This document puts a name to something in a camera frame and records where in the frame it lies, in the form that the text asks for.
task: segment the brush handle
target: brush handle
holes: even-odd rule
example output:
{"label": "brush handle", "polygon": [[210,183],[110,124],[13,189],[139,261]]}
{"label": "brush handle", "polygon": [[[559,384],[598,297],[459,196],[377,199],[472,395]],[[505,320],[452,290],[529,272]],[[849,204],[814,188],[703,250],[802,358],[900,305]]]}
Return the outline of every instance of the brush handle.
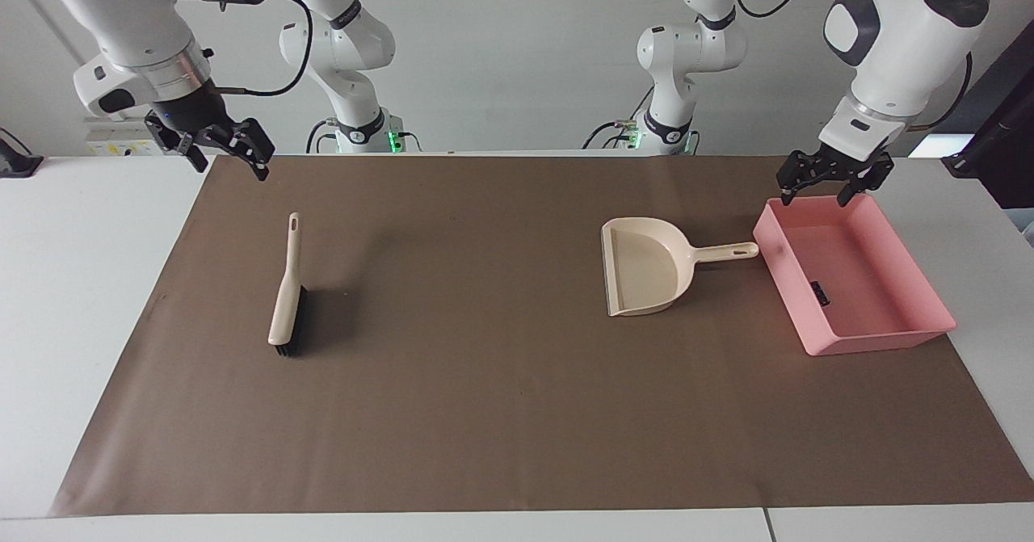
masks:
{"label": "brush handle", "polygon": [[302,291],[302,216],[292,213],[287,219],[287,260],[280,280],[280,290],[273,307],[269,328],[269,343],[282,347],[291,341],[298,315],[298,298]]}
{"label": "brush handle", "polygon": [[731,245],[716,245],[714,247],[698,248],[693,258],[697,263],[727,262],[729,260],[747,260],[758,254],[757,243],[733,243]]}

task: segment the white table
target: white table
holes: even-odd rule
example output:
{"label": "white table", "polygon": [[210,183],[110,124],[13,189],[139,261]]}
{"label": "white table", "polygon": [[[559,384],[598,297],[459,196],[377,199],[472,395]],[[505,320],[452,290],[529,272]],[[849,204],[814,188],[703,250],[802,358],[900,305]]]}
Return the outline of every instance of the white table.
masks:
{"label": "white table", "polygon": [[[202,180],[181,159],[130,156],[49,159],[30,180],[0,181],[0,540],[769,539],[761,509],[29,519],[45,515]],[[978,182],[936,161],[899,161],[876,195],[959,321],[952,342],[1034,474],[1034,252]],[[1034,504],[770,516],[780,542],[1034,532]]]}

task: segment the dustpan handle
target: dustpan handle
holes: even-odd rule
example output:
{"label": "dustpan handle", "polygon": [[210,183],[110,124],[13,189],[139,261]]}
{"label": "dustpan handle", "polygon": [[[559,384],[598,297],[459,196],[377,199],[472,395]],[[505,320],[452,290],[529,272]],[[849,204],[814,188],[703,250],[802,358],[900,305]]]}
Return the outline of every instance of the dustpan handle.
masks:
{"label": "dustpan handle", "polygon": [[702,247],[697,249],[696,260],[698,263],[707,262],[728,262],[729,260],[747,260],[758,254],[758,244],[733,243],[730,245],[716,245],[714,247]]}

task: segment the black bristles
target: black bristles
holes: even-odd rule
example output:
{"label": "black bristles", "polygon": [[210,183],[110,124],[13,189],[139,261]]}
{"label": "black bristles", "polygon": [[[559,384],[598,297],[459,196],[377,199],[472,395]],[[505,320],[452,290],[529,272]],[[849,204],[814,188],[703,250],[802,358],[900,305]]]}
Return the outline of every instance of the black bristles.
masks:
{"label": "black bristles", "polygon": [[295,313],[295,328],[291,331],[291,340],[286,344],[276,347],[276,354],[283,358],[294,358],[301,355],[299,333],[302,329],[302,320],[305,314],[305,296],[307,294],[308,291],[303,285],[302,290],[298,293],[298,311]]}

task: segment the white brush handle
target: white brush handle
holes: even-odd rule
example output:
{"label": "white brush handle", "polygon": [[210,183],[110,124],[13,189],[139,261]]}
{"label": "white brush handle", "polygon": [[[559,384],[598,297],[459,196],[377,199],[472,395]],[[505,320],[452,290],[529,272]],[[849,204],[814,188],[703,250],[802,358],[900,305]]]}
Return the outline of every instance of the white brush handle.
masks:
{"label": "white brush handle", "polygon": [[302,292],[302,216],[292,213],[287,219],[287,262],[280,280],[280,291],[273,307],[269,343],[282,347],[291,341],[298,315],[298,297]]}

